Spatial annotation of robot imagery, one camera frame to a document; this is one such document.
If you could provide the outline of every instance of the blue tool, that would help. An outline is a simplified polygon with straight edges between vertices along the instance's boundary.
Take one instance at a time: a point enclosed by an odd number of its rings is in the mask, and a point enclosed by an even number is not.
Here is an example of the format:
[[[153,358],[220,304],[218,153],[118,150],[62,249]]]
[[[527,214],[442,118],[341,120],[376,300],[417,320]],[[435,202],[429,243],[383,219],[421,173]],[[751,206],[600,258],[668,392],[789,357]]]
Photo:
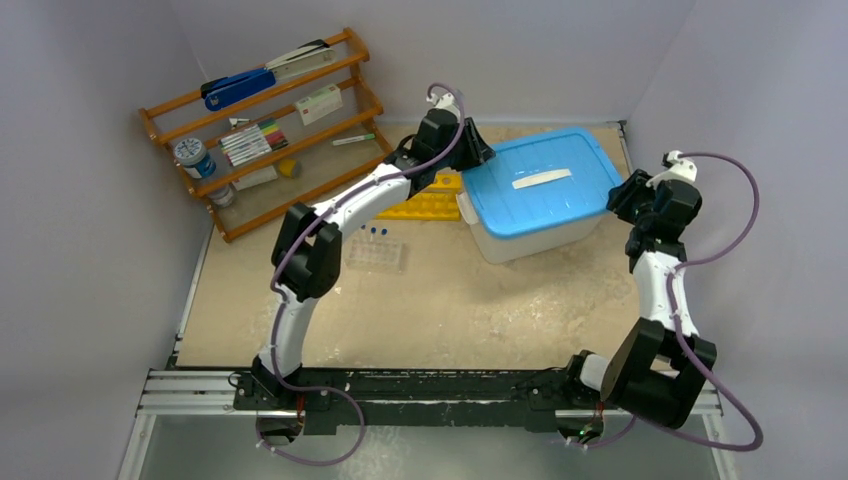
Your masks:
[[[217,111],[261,92],[274,85],[274,73],[267,68],[257,68],[232,77],[223,77],[200,86],[200,97],[206,108]]]

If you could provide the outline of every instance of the white label strip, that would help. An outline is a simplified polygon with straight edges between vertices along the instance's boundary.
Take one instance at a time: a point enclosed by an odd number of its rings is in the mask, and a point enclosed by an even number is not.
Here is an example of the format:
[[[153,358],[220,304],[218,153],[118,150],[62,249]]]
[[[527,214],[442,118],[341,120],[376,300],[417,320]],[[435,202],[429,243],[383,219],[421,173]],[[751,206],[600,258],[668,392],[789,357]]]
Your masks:
[[[549,170],[547,172],[536,173],[534,175],[530,175],[528,177],[519,178],[518,180],[514,180],[512,182],[512,188],[518,190],[519,188],[527,188],[532,187],[533,185],[539,185],[541,183],[552,182],[554,180],[570,177],[571,170],[567,168],[561,168],[559,170]]]

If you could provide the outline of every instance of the beige table surface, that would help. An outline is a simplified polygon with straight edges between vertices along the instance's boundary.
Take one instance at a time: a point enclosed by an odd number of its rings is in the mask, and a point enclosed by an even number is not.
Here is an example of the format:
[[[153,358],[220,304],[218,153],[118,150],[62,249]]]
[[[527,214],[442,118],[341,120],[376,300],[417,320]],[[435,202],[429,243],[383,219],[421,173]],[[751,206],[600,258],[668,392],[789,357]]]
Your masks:
[[[551,129],[480,131],[494,144]],[[617,129],[591,130],[626,177]],[[383,131],[394,144],[414,127]],[[268,289],[270,251],[280,223],[230,245],[213,234],[178,365],[248,366],[268,341],[278,305]],[[404,270],[376,273],[343,266],[335,289],[315,310],[305,365],[561,366],[583,348],[611,356],[638,317],[638,293],[624,255],[630,226],[610,214],[582,241],[502,265],[483,259],[463,222],[372,225],[404,242]]]

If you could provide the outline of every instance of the yellow object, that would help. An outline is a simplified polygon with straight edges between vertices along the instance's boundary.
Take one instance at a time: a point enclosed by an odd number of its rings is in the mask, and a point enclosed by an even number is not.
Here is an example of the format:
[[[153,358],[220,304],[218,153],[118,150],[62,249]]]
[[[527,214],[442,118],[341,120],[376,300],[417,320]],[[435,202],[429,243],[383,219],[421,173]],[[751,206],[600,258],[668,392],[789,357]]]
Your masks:
[[[458,222],[456,194],[462,178],[456,173],[436,174],[436,180],[418,195],[377,215],[380,220],[447,220]]]
[[[284,177],[297,178],[300,176],[300,162],[293,158],[284,158],[277,164],[277,170]]]

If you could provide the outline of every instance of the blue lid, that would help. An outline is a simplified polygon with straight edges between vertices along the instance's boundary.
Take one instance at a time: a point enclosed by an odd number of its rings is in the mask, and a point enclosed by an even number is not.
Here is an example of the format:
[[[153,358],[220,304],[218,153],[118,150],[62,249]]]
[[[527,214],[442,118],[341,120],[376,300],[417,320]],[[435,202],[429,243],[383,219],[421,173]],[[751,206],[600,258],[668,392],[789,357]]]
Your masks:
[[[609,189],[621,176],[588,130],[531,135],[494,146],[496,155],[462,173],[465,190],[486,230],[512,238],[606,211]],[[551,170],[571,175],[516,189],[512,182]]]

